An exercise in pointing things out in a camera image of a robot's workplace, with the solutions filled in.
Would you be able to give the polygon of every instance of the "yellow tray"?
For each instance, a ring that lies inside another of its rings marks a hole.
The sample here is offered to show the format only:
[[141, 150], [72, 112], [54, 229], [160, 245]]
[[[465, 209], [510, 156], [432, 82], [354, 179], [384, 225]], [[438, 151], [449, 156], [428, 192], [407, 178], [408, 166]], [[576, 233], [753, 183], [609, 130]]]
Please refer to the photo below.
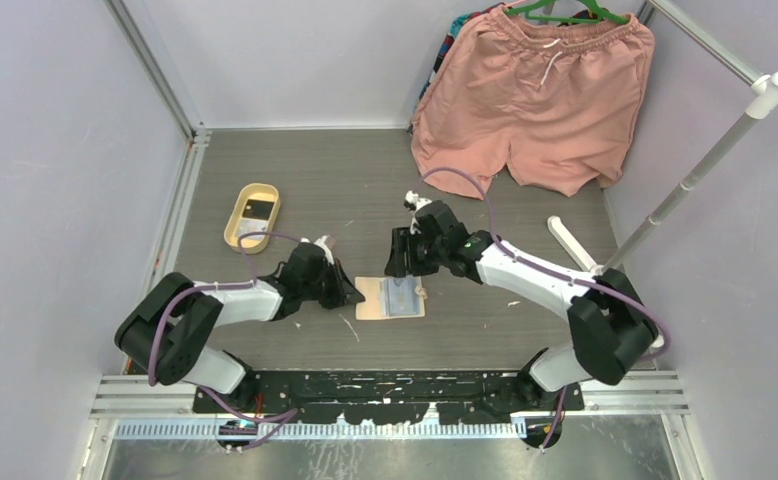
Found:
[[[274, 221], [280, 211], [280, 192], [271, 185], [252, 183], [239, 192], [233, 213], [224, 228], [224, 241], [235, 251], [239, 249], [239, 236], [254, 231], [274, 231]], [[259, 253], [268, 245], [267, 235], [242, 240], [247, 253]]]

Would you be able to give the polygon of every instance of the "green hanger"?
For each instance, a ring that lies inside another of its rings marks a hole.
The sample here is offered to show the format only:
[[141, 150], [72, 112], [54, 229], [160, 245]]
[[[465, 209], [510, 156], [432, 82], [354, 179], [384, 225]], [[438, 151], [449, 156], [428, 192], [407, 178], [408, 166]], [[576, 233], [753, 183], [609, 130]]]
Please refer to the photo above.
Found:
[[556, 22], [565, 22], [565, 23], [598, 23], [602, 19], [616, 22], [619, 25], [624, 25], [628, 22], [626, 18], [616, 15], [614, 13], [610, 13], [607, 10], [604, 10], [598, 5], [598, 2], [596, 2], [595, 0], [577, 0], [577, 1], [584, 4], [587, 10], [597, 15], [598, 19], [540, 17], [540, 16], [528, 15], [528, 13], [534, 10], [538, 10], [546, 5], [550, 5], [555, 1], [556, 0], [540, 0], [532, 5], [527, 5], [525, 7], [511, 8], [507, 10], [507, 15], [518, 15], [520, 13], [524, 13], [524, 17], [527, 18], [528, 20], [553, 20]]

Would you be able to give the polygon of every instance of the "black mounting plate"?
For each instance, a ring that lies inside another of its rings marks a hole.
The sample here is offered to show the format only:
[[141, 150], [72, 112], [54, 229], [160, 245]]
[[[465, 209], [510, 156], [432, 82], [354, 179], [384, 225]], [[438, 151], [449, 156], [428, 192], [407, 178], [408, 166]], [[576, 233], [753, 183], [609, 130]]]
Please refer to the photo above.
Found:
[[[262, 394], [261, 412], [297, 408], [294, 421], [333, 424], [343, 415], [349, 424], [371, 420], [376, 425], [424, 417], [431, 403], [442, 425], [508, 423], [510, 413], [551, 411], [554, 400], [531, 404], [516, 388], [516, 372], [508, 371], [255, 371]], [[570, 385], [565, 410], [583, 410], [579, 384]], [[245, 413], [252, 414], [256, 406]], [[195, 395], [195, 413], [223, 413], [206, 395]]]

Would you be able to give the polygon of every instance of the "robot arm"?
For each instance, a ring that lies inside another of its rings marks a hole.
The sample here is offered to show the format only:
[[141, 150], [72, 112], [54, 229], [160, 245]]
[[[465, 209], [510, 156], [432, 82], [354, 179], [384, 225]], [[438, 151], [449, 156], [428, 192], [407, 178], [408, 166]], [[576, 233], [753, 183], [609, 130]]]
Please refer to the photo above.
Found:
[[363, 301], [330, 251], [332, 239], [302, 242], [277, 271], [259, 277], [253, 287], [218, 289], [214, 284], [193, 282], [181, 273], [166, 275], [119, 327], [115, 345], [138, 365], [147, 365], [157, 323], [171, 300], [181, 292], [205, 286], [180, 301], [168, 324], [158, 353], [156, 376], [163, 385], [185, 381], [204, 385], [239, 407], [253, 399], [253, 375], [248, 365], [227, 352], [206, 346], [212, 330], [243, 321], [275, 321], [317, 300], [333, 309]]
[[566, 278], [599, 283], [639, 301], [621, 272], [608, 270], [593, 277], [536, 258], [502, 240], [508, 254], [489, 232], [469, 233], [441, 201], [409, 192], [404, 204], [414, 218], [409, 228], [392, 231], [386, 275], [430, 275], [446, 267], [455, 276], [515, 292], [569, 323], [570, 344], [537, 353], [519, 372], [528, 399], [550, 397], [565, 385], [590, 378], [616, 385], [656, 339], [656, 326], [623, 302], [555, 279], [514, 258], [523, 257]]

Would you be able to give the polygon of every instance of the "drawstring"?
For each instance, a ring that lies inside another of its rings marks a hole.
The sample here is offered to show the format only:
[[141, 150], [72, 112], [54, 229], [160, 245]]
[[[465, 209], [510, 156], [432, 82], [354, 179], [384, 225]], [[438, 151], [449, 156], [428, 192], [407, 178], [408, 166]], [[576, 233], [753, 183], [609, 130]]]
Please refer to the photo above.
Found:
[[542, 81], [539, 82], [539, 86], [545, 85], [545, 79], [548, 78], [548, 72], [551, 71], [551, 67], [554, 66], [554, 60], [557, 59], [560, 55], [562, 55], [563, 52], [557, 52], [554, 54], [553, 57], [551, 57], [551, 61], [548, 62], [548, 68], [545, 69], [545, 75], [542, 75]]
[[[547, 45], [543, 45], [543, 46], [542, 46], [542, 48], [551, 48], [551, 47], [553, 47], [554, 45], [556, 45], [556, 44], [560, 43], [560, 40], [561, 40], [561, 39], [559, 39], [559, 38], [558, 38], [558, 39], [554, 40], [553, 42], [551, 42], [551, 43], [549, 43], [549, 44], [547, 44]], [[549, 61], [548, 61], [548, 67], [545, 69], [545, 75], [542, 75], [542, 81], [541, 81], [541, 82], [539, 82], [539, 86], [540, 86], [540, 87], [541, 87], [542, 85], [545, 85], [545, 79], [547, 79], [547, 78], [548, 78], [548, 73], [551, 71], [551, 67], [553, 67], [553, 66], [554, 66], [554, 60], [556, 60], [556, 59], [557, 59], [557, 57], [559, 57], [559, 56], [560, 56], [560, 55], [562, 55], [562, 54], [563, 54], [563, 52], [562, 52], [562, 51], [559, 51], [559, 52], [555, 53], [553, 57], [551, 57], [551, 60], [549, 60]]]

